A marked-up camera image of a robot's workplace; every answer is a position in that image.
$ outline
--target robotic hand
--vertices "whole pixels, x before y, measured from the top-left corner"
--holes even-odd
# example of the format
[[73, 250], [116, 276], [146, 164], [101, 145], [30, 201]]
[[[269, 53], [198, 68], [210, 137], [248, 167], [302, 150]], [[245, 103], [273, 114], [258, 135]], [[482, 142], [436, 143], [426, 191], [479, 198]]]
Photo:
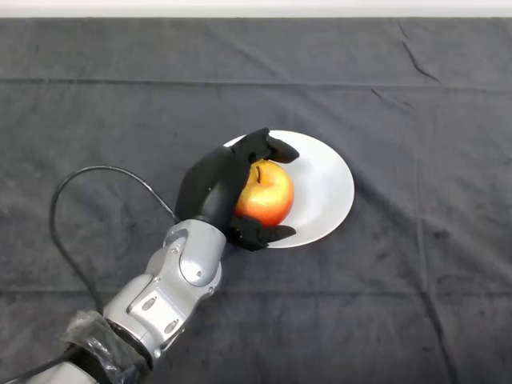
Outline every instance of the robotic hand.
[[[169, 229], [163, 248], [153, 255], [146, 272], [114, 297], [103, 318], [97, 314], [104, 325], [100, 327], [102, 336], [107, 332], [107, 339], [115, 344], [107, 351], [108, 364], [102, 354], [109, 347], [90, 342], [98, 344], [102, 336], [94, 334], [98, 327], [89, 323], [79, 328], [78, 339], [72, 340], [77, 352], [68, 362], [40, 374], [31, 383], [125, 384], [144, 377], [184, 331], [199, 302], [216, 291], [227, 242], [260, 250], [269, 242], [295, 234], [288, 226], [264, 227], [256, 219], [237, 217], [234, 208], [253, 162], [269, 159], [289, 163], [298, 156], [294, 148], [262, 129], [196, 162], [186, 172], [178, 193], [175, 208], [182, 221]], [[140, 358], [138, 363], [121, 363], [116, 357], [120, 350]]]

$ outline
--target black robotic finger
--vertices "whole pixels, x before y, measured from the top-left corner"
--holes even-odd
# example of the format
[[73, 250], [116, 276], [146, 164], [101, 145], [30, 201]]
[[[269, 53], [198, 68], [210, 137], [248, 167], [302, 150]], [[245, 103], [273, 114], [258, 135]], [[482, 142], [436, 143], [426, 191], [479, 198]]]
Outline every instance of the black robotic finger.
[[271, 154], [265, 159], [289, 164], [300, 156], [295, 148], [290, 144], [286, 144], [283, 140], [267, 135], [266, 142], [271, 150]]
[[233, 144], [231, 150], [249, 162], [269, 159], [275, 162], [290, 163], [299, 157], [299, 152], [295, 148], [282, 140], [271, 137], [269, 132], [268, 128], [256, 130]]
[[262, 242], [276, 242], [289, 236], [293, 236], [297, 231], [291, 226], [264, 226], [259, 230], [259, 238]]
[[176, 215], [208, 222], [222, 232], [230, 226], [250, 163], [229, 148], [216, 148], [185, 173], [176, 199]]
[[233, 217], [227, 241], [245, 250], [262, 250], [269, 242], [276, 242], [294, 235], [295, 229], [290, 226], [265, 227], [263, 224], [248, 216]]

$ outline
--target white wall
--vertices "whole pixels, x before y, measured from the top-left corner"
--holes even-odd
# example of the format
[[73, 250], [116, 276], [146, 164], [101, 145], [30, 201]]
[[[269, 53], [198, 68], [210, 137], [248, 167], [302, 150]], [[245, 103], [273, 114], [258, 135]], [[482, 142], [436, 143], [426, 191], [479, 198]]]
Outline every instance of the white wall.
[[0, 0], [0, 17], [511, 17], [512, 0]]

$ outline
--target red apple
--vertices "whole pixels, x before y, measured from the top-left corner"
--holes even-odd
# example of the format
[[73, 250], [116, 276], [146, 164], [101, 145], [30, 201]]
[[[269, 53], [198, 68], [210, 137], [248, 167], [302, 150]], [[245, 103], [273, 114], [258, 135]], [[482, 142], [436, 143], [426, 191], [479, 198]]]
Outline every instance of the red apple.
[[276, 163], [260, 160], [250, 168], [235, 213], [256, 218], [264, 226], [276, 226], [285, 219], [293, 204], [291, 177]]

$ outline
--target black cable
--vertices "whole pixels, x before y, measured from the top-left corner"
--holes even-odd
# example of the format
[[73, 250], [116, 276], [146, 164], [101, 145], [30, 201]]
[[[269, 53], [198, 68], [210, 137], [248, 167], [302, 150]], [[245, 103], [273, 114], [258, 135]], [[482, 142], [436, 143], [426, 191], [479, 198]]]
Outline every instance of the black cable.
[[[57, 232], [57, 226], [56, 226], [56, 222], [55, 222], [58, 198], [61, 195], [61, 192], [66, 187], [66, 185], [71, 180], [73, 180], [74, 178], [79, 176], [80, 174], [84, 174], [85, 172], [91, 172], [93, 170], [112, 170], [114, 172], [119, 172], [121, 174], [130, 176], [132, 179], [141, 183], [151, 193], [151, 195], [158, 202], [158, 204], [160, 204], [160, 206], [162, 206], [164, 208], [164, 210], [166, 210], [167, 213], [172, 216], [172, 218], [175, 222], [179, 222], [180, 220], [178, 219], [176, 214], [173, 212], [173, 210], [171, 208], [169, 208], [169, 206], [162, 200], [162, 198], [160, 198], [160, 196], [158, 196], [158, 194], [153, 191], [153, 188], [151, 188], [151, 186], [147, 182], [145, 182], [143, 179], [141, 179], [136, 174], [133, 174], [133, 173], [129, 172], [128, 170], [124, 170], [123, 168], [117, 168], [116, 166], [87, 166], [85, 168], [81, 168], [80, 170], [76, 170], [75, 172], [69, 174], [68, 176], [66, 176], [66, 178], [64, 178], [58, 184], [57, 188], [55, 189], [54, 195], [51, 198], [51, 203], [50, 203], [50, 220], [49, 220], [50, 236], [51, 236], [52, 240], [54, 241], [54, 244], [57, 247], [58, 251], [60, 252], [61, 256], [64, 258], [64, 260], [66, 260], [66, 262], [71, 266], [71, 268], [76, 273], [78, 278], [80, 278], [80, 280], [82, 280], [82, 282], [86, 286], [87, 290], [89, 291], [90, 296], [94, 300], [94, 303], [96, 305], [96, 310], [100, 314], [102, 314], [103, 313], [102, 298], [100, 297], [100, 295], [99, 295], [98, 291], [96, 290], [96, 287], [94, 286], [92, 281], [89, 280], [89, 278], [82, 271], [82, 269], [76, 263], [76, 261], [72, 259], [69, 252], [62, 244], [62, 241]], [[22, 383], [25, 380], [32, 378], [36, 374], [40, 374], [41, 372], [44, 372], [45, 370], [48, 370], [62, 362], [66, 362], [69, 359], [69, 357], [72, 355], [73, 352], [74, 352], [74, 348], [71, 347], [68, 350], [66, 350], [64, 353], [62, 353], [60, 356], [58, 356], [57, 358], [54, 358], [53, 360], [50, 360], [36, 368], [33, 368], [32, 370], [28, 370], [27, 372], [24, 372], [23, 374], [16, 375], [16, 376], [10, 378], [9, 380], [3, 382], [2, 384]]]
[[87, 166], [85, 168], [81, 168], [80, 170], [76, 170], [75, 172], [69, 174], [66, 178], [64, 178], [64, 180], [62, 180], [58, 184], [57, 188], [55, 189], [54, 195], [51, 198], [51, 203], [50, 203], [49, 224], [50, 224], [51, 238], [54, 241], [54, 244], [57, 247], [58, 251], [60, 252], [61, 256], [64, 258], [64, 260], [66, 260], [66, 262], [71, 266], [71, 268], [76, 273], [78, 278], [80, 278], [80, 280], [82, 280], [82, 282], [86, 286], [87, 290], [89, 291], [90, 296], [94, 300], [94, 303], [96, 305], [96, 311], [99, 312], [100, 314], [102, 314], [103, 313], [103, 302], [102, 302], [102, 299], [101, 299], [98, 291], [94, 287], [94, 284], [92, 283], [92, 281], [86, 276], [86, 274], [78, 266], [76, 261], [71, 258], [69, 252], [62, 244], [61, 239], [58, 236], [57, 227], [55, 224], [57, 201], [58, 201], [58, 198], [59, 198], [61, 192], [64, 190], [66, 185], [71, 180], [73, 180], [80, 174], [84, 174], [85, 172], [91, 172], [93, 170], [112, 170], [114, 172], [119, 172], [121, 174], [130, 176], [132, 179], [140, 182], [151, 193], [151, 195], [158, 202], [158, 204], [160, 204], [164, 208], [164, 210], [166, 210], [167, 213], [170, 214], [176, 222], [178, 222], [179, 220], [178, 220], [178, 217], [176, 216], [176, 214], [174, 214], [173, 210], [171, 208], [169, 208], [169, 206], [160, 198], [160, 196], [158, 196], [158, 194], [156, 192], [153, 191], [153, 188], [151, 188], [151, 186], [147, 182], [142, 180], [136, 174], [133, 174], [133, 173], [129, 172], [128, 170], [124, 170], [123, 168], [117, 168], [116, 166]]

